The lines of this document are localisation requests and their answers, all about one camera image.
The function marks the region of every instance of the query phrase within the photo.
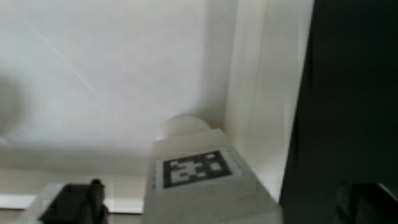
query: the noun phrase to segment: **black object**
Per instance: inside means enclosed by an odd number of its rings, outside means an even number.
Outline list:
[[[333,224],[396,224],[398,201],[378,184],[341,184]]]
[[[85,185],[67,184],[38,220],[44,224],[106,224],[102,199],[104,186],[97,179]]]
[[[280,205],[330,224],[339,181],[398,183],[398,1],[314,0]]]

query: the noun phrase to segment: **dark panel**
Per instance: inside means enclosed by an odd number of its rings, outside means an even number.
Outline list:
[[[339,181],[398,181],[398,1],[316,1],[280,204],[332,223]]]

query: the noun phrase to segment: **white wall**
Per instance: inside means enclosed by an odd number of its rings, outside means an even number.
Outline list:
[[[218,127],[234,13],[236,0],[0,0],[1,142],[140,151],[174,116]]]
[[[241,0],[225,133],[278,199],[312,0]]]

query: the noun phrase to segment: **white ceiling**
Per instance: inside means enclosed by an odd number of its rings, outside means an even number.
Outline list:
[[[161,123],[221,126],[234,19],[236,0],[0,0],[6,166],[142,175]]]

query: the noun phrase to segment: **black and white pattern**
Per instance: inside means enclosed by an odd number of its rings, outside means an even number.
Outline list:
[[[236,174],[236,164],[225,149],[158,161],[156,168],[158,190]]]

